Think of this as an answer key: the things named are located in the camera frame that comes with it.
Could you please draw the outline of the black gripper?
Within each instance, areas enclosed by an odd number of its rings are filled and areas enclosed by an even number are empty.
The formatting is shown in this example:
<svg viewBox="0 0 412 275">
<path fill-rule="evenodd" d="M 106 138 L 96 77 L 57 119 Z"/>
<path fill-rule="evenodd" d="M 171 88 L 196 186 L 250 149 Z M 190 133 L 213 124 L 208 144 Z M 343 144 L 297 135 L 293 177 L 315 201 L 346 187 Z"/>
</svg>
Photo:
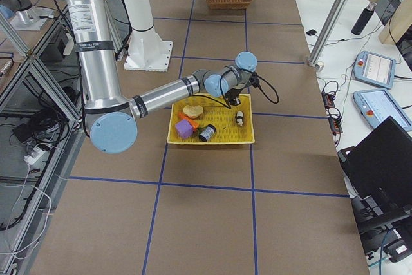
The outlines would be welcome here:
<svg viewBox="0 0 412 275">
<path fill-rule="evenodd" d="M 239 106 L 241 104 L 241 88 L 232 88 L 225 94 L 225 99 L 230 106 Z"/>
</svg>

